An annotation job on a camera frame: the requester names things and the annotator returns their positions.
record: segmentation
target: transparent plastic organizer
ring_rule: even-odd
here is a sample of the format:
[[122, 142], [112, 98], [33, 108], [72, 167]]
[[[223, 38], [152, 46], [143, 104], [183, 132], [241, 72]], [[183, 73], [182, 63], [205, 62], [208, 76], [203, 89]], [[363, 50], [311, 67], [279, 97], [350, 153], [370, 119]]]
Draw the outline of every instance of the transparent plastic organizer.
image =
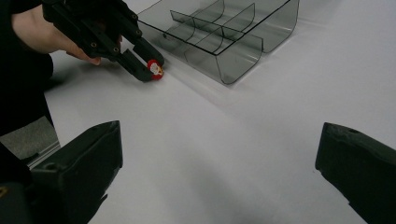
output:
[[162, 0], [139, 13], [144, 37], [223, 84], [287, 39], [299, 0]]

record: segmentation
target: black plastic part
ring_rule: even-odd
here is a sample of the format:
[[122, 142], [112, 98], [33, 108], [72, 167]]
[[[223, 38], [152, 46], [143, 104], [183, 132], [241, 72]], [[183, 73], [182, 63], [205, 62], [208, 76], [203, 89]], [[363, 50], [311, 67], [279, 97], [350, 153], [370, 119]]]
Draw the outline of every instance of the black plastic part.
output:
[[119, 122], [90, 128], [32, 170], [35, 223], [88, 223], [121, 166]]
[[325, 123], [315, 166], [367, 223], [396, 223], [394, 149], [356, 130]]
[[29, 167], [0, 142], [0, 183], [15, 182], [25, 187], [32, 183]]
[[[134, 45], [134, 52], [146, 63], [164, 63], [161, 53], [142, 37], [137, 15], [122, 0], [43, 0], [43, 14], [88, 56], [118, 62], [138, 80], [150, 81], [153, 74], [133, 54], [121, 53], [120, 36]], [[143, 66], [132, 69], [134, 62]]]
[[34, 224], [23, 184], [0, 183], [0, 223]]

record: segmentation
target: sleeve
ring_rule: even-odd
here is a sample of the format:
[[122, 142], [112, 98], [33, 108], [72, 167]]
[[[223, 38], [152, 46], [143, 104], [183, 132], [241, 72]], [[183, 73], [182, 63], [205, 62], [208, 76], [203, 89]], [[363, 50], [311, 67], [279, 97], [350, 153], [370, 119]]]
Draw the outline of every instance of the sleeve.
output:
[[39, 0], [0, 1], [0, 94], [40, 85], [52, 75], [49, 54], [25, 50], [11, 25], [11, 14], [40, 5]]

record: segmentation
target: white table surface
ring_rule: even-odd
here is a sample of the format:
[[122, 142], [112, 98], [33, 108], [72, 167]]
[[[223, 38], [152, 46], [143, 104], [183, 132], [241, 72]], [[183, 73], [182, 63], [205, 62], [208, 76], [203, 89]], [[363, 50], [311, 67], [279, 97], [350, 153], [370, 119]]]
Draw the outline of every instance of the white table surface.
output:
[[[140, 12], [155, 0], [126, 2]], [[314, 165], [324, 122], [396, 148], [395, 10], [301, 0], [292, 36], [231, 87], [164, 51], [165, 75], [150, 83], [52, 54], [61, 144], [121, 125], [124, 166], [90, 223], [365, 223]]]

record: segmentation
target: human hand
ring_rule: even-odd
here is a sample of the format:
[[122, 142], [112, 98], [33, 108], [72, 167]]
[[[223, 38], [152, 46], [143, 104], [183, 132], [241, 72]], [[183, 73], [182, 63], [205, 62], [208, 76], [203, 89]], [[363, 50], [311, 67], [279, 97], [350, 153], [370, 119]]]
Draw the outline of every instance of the human hand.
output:
[[30, 49], [39, 53], [64, 50], [81, 60], [100, 64], [101, 58], [90, 58], [72, 40], [43, 17], [43, 8], [38, 6], [11, 17], [12, 28], [18, 38]]

